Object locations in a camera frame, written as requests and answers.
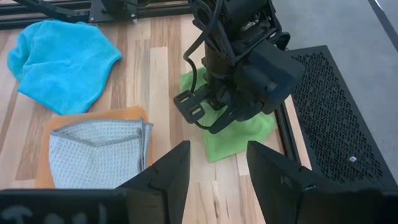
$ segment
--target perforated metal panel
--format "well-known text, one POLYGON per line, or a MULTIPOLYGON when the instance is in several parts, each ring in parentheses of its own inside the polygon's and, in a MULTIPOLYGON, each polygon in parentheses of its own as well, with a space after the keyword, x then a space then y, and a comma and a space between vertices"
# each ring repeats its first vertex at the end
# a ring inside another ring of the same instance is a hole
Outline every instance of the perforated metal panel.
POLYGON ((313 170, 352 187, 396 188, 327 46, 287 53, 307 69, 292 96, 313 170))

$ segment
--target gray checkered cloth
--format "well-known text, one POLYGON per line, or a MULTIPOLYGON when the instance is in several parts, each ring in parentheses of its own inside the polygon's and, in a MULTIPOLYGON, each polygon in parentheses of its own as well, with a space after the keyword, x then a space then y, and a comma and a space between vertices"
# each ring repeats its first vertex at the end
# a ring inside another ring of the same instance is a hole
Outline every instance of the gray checkered cloth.
POLYGON ((53 130, 49 160, 56 188, 114 189, 147 167, 153 124, 91 120, 53 130))

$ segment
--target wooden table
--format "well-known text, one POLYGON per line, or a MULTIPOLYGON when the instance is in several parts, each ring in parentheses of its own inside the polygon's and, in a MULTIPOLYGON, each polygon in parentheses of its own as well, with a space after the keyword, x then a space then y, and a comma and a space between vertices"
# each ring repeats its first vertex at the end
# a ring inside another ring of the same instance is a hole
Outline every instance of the wooden table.
MULTIPOLYGON (((122 52, 102 97, 90 111, 139 105, 154 123, 156 161, 183 140, 191 141, 191 179, 184 223, 265 223, 253 191, 246 152, 209 164, 202 130, 187 124, 173 104, 178 78, 191 70, 183 52, 200 31, 192 16, 142 19, 101 24, 108 39, 122 52)), ((18 82, 7 69, 7 53, 21 30, 0 31, 0 189, 33 187, 37 175, 43 126, 55 115, 17 92, 18 82)), ((201 66, 201 46, 192 59, 201 66)), ((302 163, 309 166, 291 99, 286 101, 302 163)), ((275 129, 264 144, 283 152, 275 129)))

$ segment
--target wooden surface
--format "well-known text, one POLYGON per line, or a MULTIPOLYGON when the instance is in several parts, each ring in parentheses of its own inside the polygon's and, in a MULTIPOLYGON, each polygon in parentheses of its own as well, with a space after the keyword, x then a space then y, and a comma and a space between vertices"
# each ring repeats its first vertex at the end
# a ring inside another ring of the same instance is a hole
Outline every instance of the wooden surface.
MULTIPOLYGON (((187 124, 173 104, 179 75, 191 70, 182 60, 183 51, 200 33, 192 25, 192 16, 99 27, 123 59, 113 67, 102 97, 90 111, 143 107, 155 124, 155 161, 181 141, 191 141, 191 178, 183 222, 265 223, 251 185, 246 152, 209 164, 202 130, 187 124)), ((19 32, 0 31, 0 189, 34 186, 44 124, 56 116, 17 92, 18 82, 6 63, 19 32)), ((203 46, 192 55, 198 67, 203 56, 203 46)), ((264 143, 283 151, 277 129, 264 143)))
MULTIPOLYGON (((138 106, 129 108, 98 111, 92 113, 76 114, 71 116, 56 116, 51 118, 44 126, 44 132, 42 137, 42 148, 40 151, 40 157, 38 161, 35 188, 37 189, 52 189, 55 188, 54 181, 51 175, 50 163, 49 163, 49 142, 50 133, 52 130, 64 127, 69 124, 77 123, 80 121, 94 120, 94 119, 131 119, 138 120, 143 118, 145 122, 148 122, 148 116, 145 110, 138 106)), ((149 144, 148 148, 148 165, 153 164, 152 156, 152 144, 149 144)))

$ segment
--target black cable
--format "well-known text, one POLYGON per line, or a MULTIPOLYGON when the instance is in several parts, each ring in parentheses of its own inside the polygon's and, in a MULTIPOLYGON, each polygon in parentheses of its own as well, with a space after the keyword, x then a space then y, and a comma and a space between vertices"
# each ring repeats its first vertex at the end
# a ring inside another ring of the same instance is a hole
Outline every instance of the black cable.
MULTIPOLYGON (((209 36, 210 32, 214 29, 214 26, 216 25, 218 18, 221 14, 221 7, 223 5, 223 0, 217 0, 215 10, 213 12, 213 16, 211 17, 210 22, 206 26, 205 30, 199 35, 199 37, 194 41, 194 43, 188 48, 187 51, 185 51, 183 55, 183 59, 188 62, 191 67, 192 67, 192 85, 191 85, 191 92, 195 92, 195 87, 197 85, 197 79, 198 79, 198 72, 197 72, 197 67, 195 66, 195 63, 189 58, 189 56, 196 51, 196 49, 201 45, 203 41, 209 36)), ((209 130, 209 126, 204 126, 200 124, 199 122, 195 122, 195 124, 204 130, 209 130)))
POLYGON ((144 7, 144 6, 147 6, 150 3, 150 0, 147 0, 144 3, 133 3, 131 1, 122 1, 122 2, 124 2, 126 4, 129 4, 129 5, 132 5, 132 6, 136 6, 136 7, 144 7))

